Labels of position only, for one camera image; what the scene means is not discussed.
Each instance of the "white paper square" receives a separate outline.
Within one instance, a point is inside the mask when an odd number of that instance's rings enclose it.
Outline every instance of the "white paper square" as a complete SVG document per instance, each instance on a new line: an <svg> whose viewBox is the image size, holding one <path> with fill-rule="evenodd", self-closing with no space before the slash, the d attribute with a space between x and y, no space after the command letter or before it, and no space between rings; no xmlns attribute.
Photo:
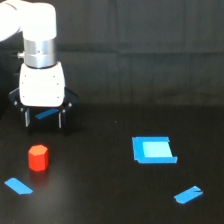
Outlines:
<svg viewBox="0 0 224 224"><path fill-rule="evenodd" d="M169 142L143 142L145 157L172 157Z"/></svg>

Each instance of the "blue tape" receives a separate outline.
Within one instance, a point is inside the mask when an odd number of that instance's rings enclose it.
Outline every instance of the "blue tape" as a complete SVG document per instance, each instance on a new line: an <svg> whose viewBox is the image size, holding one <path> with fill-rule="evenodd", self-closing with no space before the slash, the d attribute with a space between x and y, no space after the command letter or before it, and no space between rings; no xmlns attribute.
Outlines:
<svg viewBox="0 0 224 224"><path fill-rule="evenodd" d="M170 142L168 137L134 137L142 142Z"/></svg>
<svg viewBox="0 0 224 224"><path fill-rule="evenodd" d="M200 188L194 186L178 195L176 195L174 198L176 201L180 204L185 204L186 202L202 195L203 192L201 191Z"/></svg>
<svg viewBox="0 0 224 224"><path fill-rule="evenodd" d="M5 184L18 194L31 194L33 191L16 178L11 178Z"/></svg>
<svg viewBox="0 0 224 224"><path fill-rule="evenodd" d="M144 158L138 159L138 162L142 163L142 164L146 164L146 163L148 163L148 164L153 164L153 163L162 163L162 164L177 163L177 157L151 157L151 158L144 157Z"/></svg>
<svg viewBox="0 0 224 224"><path fill-rule="evenodd" d="M139 163L143 164L153 164L153 163L177 163L177 157L164 157L160 155L160 157L145 157L144 153L144 142L169 142L168 137L133 137L133 153L134 160L137 160Z"/></svg>
<svg viewBox="0 0 224 224"><path fill-rule="evenodd" d="M42 119L42 118L47 117L47 116L49 116L51 114L54 114L56 112L58 112L58 109L52 108L52 109L47 110L43 113L37 114L35 117L38 118L38 119Z"/></svg>

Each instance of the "blue square tape outline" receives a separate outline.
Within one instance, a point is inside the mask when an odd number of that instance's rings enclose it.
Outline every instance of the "blue square tape outline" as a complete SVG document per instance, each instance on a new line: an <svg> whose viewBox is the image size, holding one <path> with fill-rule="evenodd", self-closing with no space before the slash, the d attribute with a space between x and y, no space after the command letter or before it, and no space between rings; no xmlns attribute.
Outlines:
<svg viewBox="0 0 224 224"><path fill-rule="evenodd" d="M143 142L170 142L168 137L133 137L134 160L139 163L176 163L177 157L145 157Z"/></svg>

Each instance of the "red hexagonal block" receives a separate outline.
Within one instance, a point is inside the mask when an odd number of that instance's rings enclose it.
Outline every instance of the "red hexagonal block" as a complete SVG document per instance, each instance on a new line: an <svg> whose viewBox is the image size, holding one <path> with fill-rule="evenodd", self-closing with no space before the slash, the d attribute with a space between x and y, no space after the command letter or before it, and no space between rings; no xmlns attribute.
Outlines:
<svg viewBox="0 0 224 224"><path fill-rule="evenodd" d="M29 167L34 171L45 170L48 165L48 148L43 145L32 146L28 152Z"/></svg>

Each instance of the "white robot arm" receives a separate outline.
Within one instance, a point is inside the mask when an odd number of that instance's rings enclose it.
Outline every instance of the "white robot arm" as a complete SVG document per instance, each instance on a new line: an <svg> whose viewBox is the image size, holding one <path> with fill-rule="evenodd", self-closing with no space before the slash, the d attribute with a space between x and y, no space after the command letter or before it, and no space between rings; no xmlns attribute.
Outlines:
<svg viewBox="0 0 224 224"><path fill-rule="evenodd" d="M0 42L23 33L24 63L20 70L19 93L26 107L60 107L66 93L61 63L57 61L56 12L47 3L7 0L0 3Z"/></svg>

